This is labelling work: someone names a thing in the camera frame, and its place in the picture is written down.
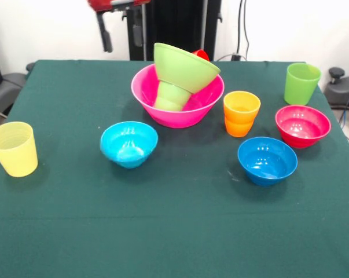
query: light blue bowl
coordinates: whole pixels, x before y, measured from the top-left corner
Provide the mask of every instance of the light blue bowl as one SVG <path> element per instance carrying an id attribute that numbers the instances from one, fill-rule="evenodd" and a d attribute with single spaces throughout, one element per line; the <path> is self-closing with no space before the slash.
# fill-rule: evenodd
<path id="1" fill-rule="evenodd" d="M 104 131 L 101 152 L 116 164 L 133 169 L 147 160 L 159 137 L 151 126 L 141 122 L 121 122 Z"/>

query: red bowl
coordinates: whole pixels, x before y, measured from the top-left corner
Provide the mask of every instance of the red bowl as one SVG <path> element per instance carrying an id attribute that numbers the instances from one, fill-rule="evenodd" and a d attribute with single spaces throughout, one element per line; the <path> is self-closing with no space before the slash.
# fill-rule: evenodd
<path id="1" fill-rule="evenodd" d="M 289 146 L 304 149 L 329 134 L 330 120 L 317 109 L 290 105 L 282 107 L 275 115 L 282 139 Z"/>

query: blue bowl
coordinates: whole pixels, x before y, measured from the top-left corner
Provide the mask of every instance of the blue bowl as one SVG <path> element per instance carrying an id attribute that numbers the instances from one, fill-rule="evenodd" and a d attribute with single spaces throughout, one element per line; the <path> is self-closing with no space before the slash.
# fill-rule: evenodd
<path id="1" fill-rule="evenodd" d="M 121 122 L 104 131 L 101 152 L 116 164 L 133 169 L 147 160 L 159 137 L 154 128 L 141 122 Z"/>
<path id="2" fill-rule="evenodd" d="M 238 148 L 237 156 L 250 180 L 260 186 L 282 181 L 297 168 L 293 149 L 270 137 L 254 137 L 244 141 Z"/>

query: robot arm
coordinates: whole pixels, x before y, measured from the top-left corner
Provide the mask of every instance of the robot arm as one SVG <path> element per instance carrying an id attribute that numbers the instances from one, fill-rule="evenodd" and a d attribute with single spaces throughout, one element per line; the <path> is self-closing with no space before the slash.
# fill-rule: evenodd
<path id="1" fill-rule="evenodd" d="M 97 14 L 98 26 L 100 27 L 102 44 L 105 52 L 112 52 L 112 44 L 109 32 L 105 28 L 103 14 L 105 12 L 115 12 L 127 10 L 134 6 L 149 3 L 150 0 L 88 0 L 89 5 Z"/>

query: bowl rim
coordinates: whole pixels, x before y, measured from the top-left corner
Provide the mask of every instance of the bowl rim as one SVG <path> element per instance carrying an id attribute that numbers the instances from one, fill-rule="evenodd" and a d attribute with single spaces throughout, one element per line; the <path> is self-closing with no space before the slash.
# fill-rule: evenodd
<path id="1" fill-rule="evenodd" d="M 184 49 L 181 49 L 181 48 L 178 48 L 178 47 L 175 47 L 173 45 L 167 45 L 166 43 L 162 43 L 162 42 L 156 42 L 154 43 L 154 51 L 155 51 L 155 48 L 156 47 L 162 47 L 162 48 L 166 48 L 166 49 L 169 49 L 169 50 L 172 50 L 172 51 L 176 51 L 176 52 L 180 52 L 181 54 L 184 54 L 186 56 L 189 56 L 190 58 L 193 58 L 205 65 L 208 65 L 210 66 L 214 71 L 216 71 L 218 74 L 221 72 L 221 69 L 218 68 L 215 64 L 213 64 L 212 62 L 210 61 L 207 61 L 205 60 L 204 58 L 201 58 L 199 57 L 198 55 L 195 55 L 191 52 L 188 52 L 188 51 L 185 51 Z"/>
<path id="2" fill-rule="evenodd" d="M 144 157 L 148 157 L 148 156 L 153 152 L 153 150 L 156 148 L 157 143 L 159 142 L 159 135 L 158 135 L 157 131 L 156 131 L 152 126 L 148 125 L 147 123 L 139 122 L 139 121 L 136 121 L 136 120 L 126 120 L 126 121 L 124 121 L 124 122 L 118 122 L 118 123 L 113 124 L 112 126 L 109 126 L 107 129 L 105 129 L 104 132 L 103 132 L 102 135 L 101 135 L 101 138 L 100 138 L 100 150 L 101 150 L 101 152 L 102 152 L 107 158 L 110 159 L 110 157 L 104 152 L 104 149 L 103 149 L 103 147 L 102 147 L 102 139 L 104 138 L 105 133 L 106 133 L 109 129 L 111 129 L 111 128 L 113 128 L 113 127 L 116 127 L 116 126 L 119 126 L 119 125 L 122 125 L 122 124 L 126 124 L 126 123 L 135 123 L 135 124 L 139 124 L 139 125 L 142 125 L 142 126 L 147 126 L 147 127 L 149 127 L 149 128 L 153 131 L 153 134 L 155 134 L 155 143 L 153 144 L 153 147 L 151 147 L 151 148 L 149 149 L 149 154 L 146 155 L 146 156 L 144 156 Z M 113 158 L 113 159 L 111 159 L 111 160 L 113 160 L 113 161 L 118 161 L 118 162 L 133 162 L 133 161 L 138 161 L 138 160 L 140 160 L 140 159 L 142 159 L 142 157 L 140 157 L 140 158 L 135 158 L 135 159 L 124 159 L 124 160 L 119 160 L 119 159 Z"/>
<path id="3" fill-rule="evenodd" d="M 267 140 L 271 140 L 271 141 L 276 141 L 279 144 L 282 144 L 283 146 L 287 147 L 287 149 L 290 150 L 294 154 L 294 158 L 295 158 L 295 165 L 294 165 L 292 171 L 290 171 L 288 174 L 283 175 L 283 176 L 278 177 L 278 178 L 266 178 L 266 177 L 262 177 L 261 175 L 257 175 L 255 173 L 252 173 L 251 171 L 249 171 L 249 169 L 247 169 L 244 166 L 244 163 L 240 160 L 240 149 L 241 149 L 241 146 L 244 145 L 246 142 L 251 141 L 251 140 L 255 140 L 255 139 L 267 139 Z M 297 156 L 296 156 L 295 151 L 288 144 L 286 144 L 285 142 L 282 142 L 281 140 L 278 140 L 278 139 L 272 138 L 272 137 L 267 137 L 267 136 L 252 137 L 252 138 L 249 138 L 249 139 L 245 140 L 244 142 L 242 142 L 240 144 L 240 146 L 238 147 L 238 150 L 237 150 L 237 159 L 238 159 L 238 162 L 244 168 L 245 171 L 249 172 L 250 174 L 254 175 L 255 177 L 262 178 L 264 180 L 283 180 L 284 178 L 287 178 L 290 175 L 292 175 L 295 172 L 296 168 L 297 168 Z"/>
<path id="4" fill-rule="evenodd" d="M 194 109 L 194 110 L 189 110 L 189 111 L 166 111 L 166 110 L 162 110 L 162 109 L 157 109 L 155 108 L 154 106 L 150 106 L 148 105 L 147 103 L 144 103 L 142 100 L 140 100 L 136 94 L 134 93 L 134 90 L 133 90 L 133 84 L 135 83 L 135 80 L 138 78 L 137 76 L 144 70 L 146 70 L 147 68 L 149 67 L 155 67 L 155 64 L 149 64 L 147 65 L 146 67 L 140 69 L 140 71 L 138 71 L 133 79 L 132 79 L 132 82 L 131 82 L 131 91 L 132 91 L 132 94 L 133 96 L 135 97 L 136 100 L 138 100 L 144 107 L 147 107 L 149 109 L 154 109 L 155 111 L 160 111 L 160 112 L 165 112 L 165 113 L 171 113 L 171 114 L 185 114 L 185 113 L 192 113 L 192 112 L 197 112 L 197 111 L 201 111 L 201 110 L 204 110 L 206 108 L 209 108 L 209 107 L 212 107 L 214 104 L 216 104 L 216 102 L 223 96 L 224 92 L 225 92 L 225 83 L 222 79 L 222 77 L 218 74 L 215 78 L 219 77 L 219 80 L 221 81 L 221 84 L 222 84 L 222 93 L 216 98 L 216 100 L 214 100 L 213 102 L 209 103 L 208 105 L 206 106 L 203 106 L 203 107 L 200 107 L 198 109 Z"/>
<path id="5" fill-rule="evenodd" d="M 320 114 L 320 115 L 323 115 L 324 118 L 325 118 L 325 120 L 329 123 L 328 131 L 327 131 L 326 133 L 324 133 L 323 135 L 316 136 L 316 137 L 310 137 L 310 138 L 303 138 L 303 137 L 300 137 L 300 136 L 293 136 L 293 135 L 290 134 L 291 136 L 296 137 L 296 138 L 299 138 L 299 139 L 302 139 L 302 140 L 317 140 L 317 139 L 322 139 L 322 138 L 324 138 L 326 135 L 328 135 L 328 134 L 330 133 L 330 131 L 331 131 L 331 121 L 330 121 L 330 119 L 329 119 L 324 113 L 322 113 L 320 110 L 317 110 L 317 109 L 315 109 L 315 108 L 313 108 L 313 107 L 310 107 L 310 106 L 307 106 L 307 105 L 286 105 L 286 106 L 284 106 L 284 107 L 281 107 L 281 108 L 276 112 L 276 114 L 274 115 L 274 121 L 276 122 L 277 127 L 278 127 L 280 130 L 282 130 L 283 132 L 288 133 L 285 129 L 282 128 L 282 126 L 280 125 L 280 123 L 277 121 L 277 116 L 278 116 L 279 113 L 281 113 L 281 111 L 283 111 L 283 110 L 285 110 L 285 109 L 287 109 L 287 108 L 290 108 L 290 107 L 292 107 L 292 108 L 294 108 L 294 107 L 300 107 L 300 108 L 305 108 L 305 109 L 314 111 L 314 112 L 316 112 L 316 113 L 318 113 L 318 114 Z"/>

